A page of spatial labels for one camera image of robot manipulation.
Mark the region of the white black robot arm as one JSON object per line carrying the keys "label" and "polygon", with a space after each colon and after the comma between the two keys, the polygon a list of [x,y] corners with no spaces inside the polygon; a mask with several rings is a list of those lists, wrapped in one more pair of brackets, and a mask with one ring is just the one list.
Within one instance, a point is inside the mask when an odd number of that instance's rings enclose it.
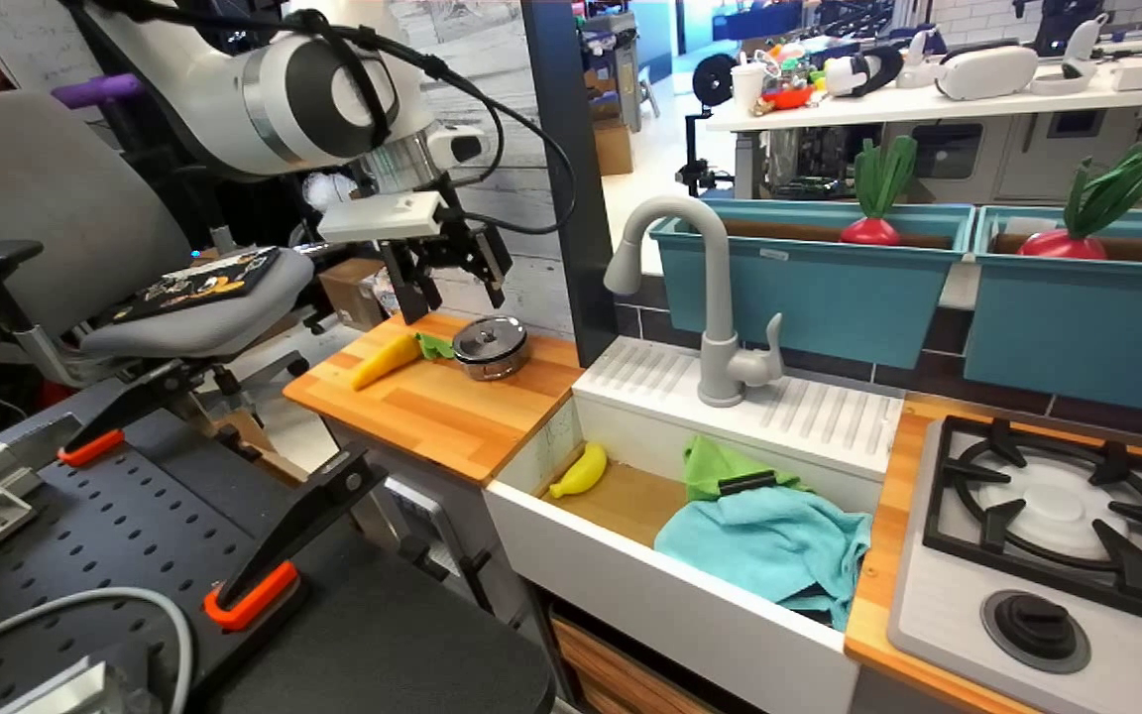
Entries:
{"label": "white black robot arm", "polygon": [[501,222],[472,220],[452,188],[485,127],[426,106],[419,78],[452,71],[395,34],[389,0],[62,5],[217,175],[311,175],[319,237],[369,246],[410,323],[440,304],[444,267],[504,300]]}

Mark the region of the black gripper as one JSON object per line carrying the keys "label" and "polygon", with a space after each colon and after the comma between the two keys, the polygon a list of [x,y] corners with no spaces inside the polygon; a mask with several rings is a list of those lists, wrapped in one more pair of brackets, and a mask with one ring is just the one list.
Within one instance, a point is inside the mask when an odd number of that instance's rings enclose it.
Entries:
{"label": "black gripper", "polygon": [[382,237],[377,250],[391,267],[389,283],[406,323],[419,323],[435,309],[435,291],[426,272],[447,267],[475,272],[490,309],[508,300],[504,279],[513,263],[490,222],[468,222],[457,212],[440,212],[432,231]]}

